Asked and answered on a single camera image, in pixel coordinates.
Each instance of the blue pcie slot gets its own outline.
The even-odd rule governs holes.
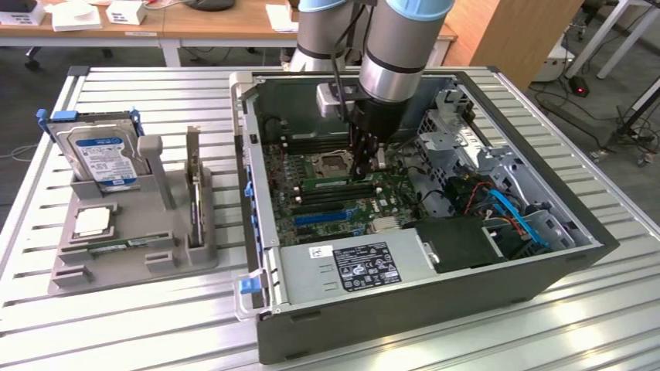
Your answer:
[[[296,216],[293,219],[293,225],[295,226],[304,226],[307,224],[315,224],[315,223],[337,222],[340,220],[347,220],[349,218],[349,215],[351,215],[351,213],[344,210],[344,211],[340,211],[337,213]]]

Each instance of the power supply label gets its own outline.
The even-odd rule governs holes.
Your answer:
[[[360,291],[401,282],[385,242],[337,249],[332,254],[345,291]]]

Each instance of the gray parts holder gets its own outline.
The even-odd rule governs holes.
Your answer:
[[[161,139],[143,136],[139,153],[151,175],[139,176],[140,189],[103,193],[96,182],[71,182],[71,197],[48,293],[79,294],[167,279],[217,265],[211,171],[204,168],[204,245],[189,246],[191,200],[185,171],[165,172]],[[103,210],[107,225],[77,233],[85,210]]]

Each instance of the aluminum extrusion table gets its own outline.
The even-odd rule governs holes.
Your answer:
[[[92,68],[87,76],[67,78],[55,109],[95,112],[136,106],[145,132],[164,135],[168,168],[183,166],[185,126],[201,128],[201,153],[213,174],[220,265],[171,281],[49,298],[71,170],[44,136],[0,235],[7,263],[0,280],[0,367],[115,371],[660,366],[657,226],[503,75],[477,67],[465,72],[621,247],[532,301],[292,362],[259,364],[255,323],[236,321],[232,302],[231,278],[245,272],[247,261],[229,121],[231,70],[237,68]],[[501,141],[484,114],[476,112],[476,117],[487,138]]]

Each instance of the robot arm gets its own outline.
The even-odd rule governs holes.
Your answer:
[[[340,116],[349,125],[355,179],[364,179],[372,159],[384,151],[399,129],[452,6],[453,0],[379,0],[371,8],[359,84],[319,86],[321,113],[329,111],[328,106],[339,107],[340,112],[348,105],[352,108],[348,115]],[[299,9],[299,47],[292,70],[331,70],[332,53],[343,59],[345,43],[340,40],[337,48],[335,44],[355,23],[349,22],[353,4],[347,0],[301,0]]]

